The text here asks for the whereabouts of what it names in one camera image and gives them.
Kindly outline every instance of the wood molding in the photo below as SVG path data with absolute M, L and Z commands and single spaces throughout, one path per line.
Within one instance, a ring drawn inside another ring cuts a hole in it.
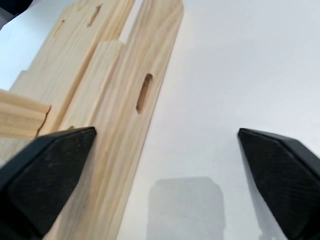
M 49 110 L 50 105 L 0 89 L 0 136 L 34 139 Z

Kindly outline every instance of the white surface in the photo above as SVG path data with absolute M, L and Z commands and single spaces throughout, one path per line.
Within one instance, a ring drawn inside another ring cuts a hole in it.
M 1 87 L 28 68 L 67 4 L 44 0 L 3 28 Z M 320 155 L 320 3 L 184 4 L 118 240 L 284 240 L 237 131 L 294 137 Z

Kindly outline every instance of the wooden strip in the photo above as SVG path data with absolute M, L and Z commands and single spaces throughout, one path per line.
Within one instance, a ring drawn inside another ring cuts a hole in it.
M 0 89 L 0 103 L 10 104 L 44 114 L 50 109 L 50 105 L 48 104 L 43 104 L 2 89 Z
M 0 89 L 0 136 L 35 138 L 49 110 L 49 105 Z
M 2 137 L 32 140 L 35 138 L 36 134 L 37 131 L 33 130 L 26 130 L 9 126 L 0 126 L 0 136 Z
M 78 128 L 91 126 L 93 124 L 123 47 L 124 44 L 120 41 L 105 41 L 98 44 L 84 77 L 64 116 L 59 128 L 60 130 L 66 130 L 70 126 Z M 82 189 L 87 189 L 85 182 L 81 182 L 78 185 Z M 77 206 L 81 206 L 81 202 L 85 197 L 85 195 L 79 197 Z M 69 214 L 68 207 L 66 206 L 56 220 L 50 233 L 46 236 L 47 240 L 62 239 L 62 236 L 60 236 L 61 229 L 66 227 L 65 219 L 69 219 Z M 78 224 L 82 224 L 81 228 L 86 227 L 86 225 L 80 221 L 82 218 L 78 215 L 78 212 L 76 212 L 72 218 L 79 220 Z M 81 236 L 81 233 L 72 232 L 72 228 L 70 228 L 64 235 L 64 238 L 81 239 Z
M 20 74 L 10 89 L 52 105 L 40 135 L 58 130 L 98 42 L 119 38 L 133 4 L 134 0 L 84 0 L 63 11 L 29 69 Z M 3 160 L 28 143 L 7 138 L 0 142 Z
M 115 240 L 145 137 L 183 17 L 181 0 L 144 0 L 96 117 L 98 135 L 77 188 L 48 239 Z M 146 81 L 142 106 L 137 102 Z M 81 116 L 72 106 L 62 128 Z
M 60 130 L 66 130 L 70 126 L 89 127 L 93 124 L 108 87 L 110 73 L 123 47 L 124 44 L 120 41 L 103 41 L 98 44 L 60 125 Z

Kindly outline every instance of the light wood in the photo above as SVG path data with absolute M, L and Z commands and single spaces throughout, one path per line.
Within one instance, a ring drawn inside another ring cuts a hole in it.
M 10 89 L 51 105 L 40 135 L 58 130 L 98 42 L 119 38 L 133 4 L 134 0 L 83 0 L 63 11 L 29 69 Z M 0 159 L 5 160 L 28 141 L 0 138 L 0 143 Z
M 0 136 L 35 138 L 49 110 L 50 105 L 0 89 Z
M 70 126 L 92 126 L 123 47 L 120 41 L 103 41 L 98 44 L 59 130 L 66 130 Z
M 83 114 L 87 104 L 82 93 L 71 103 L 61 129 L 93 125 L 98 135 L 78 186 L 47 240 L 116 239 L 183 12 L 181 0 L 145 0 L 115 69 L 103 78 L 103 99 L 93 105 L 98 111 Z M 103 69 L 92 71 L 101 69 L 99 61 L 92 62 L 86 81 L 104 74 Z M 147 74 L 153 78 L 142 91 L 139 114 L 137 101 Z

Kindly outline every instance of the black clamp jaw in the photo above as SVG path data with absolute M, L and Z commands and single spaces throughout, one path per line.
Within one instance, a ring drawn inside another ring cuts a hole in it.
M 1 240 L 40 240 L 49 232 L 96 135 L 86 127 L 41 136 L 0 169 Z

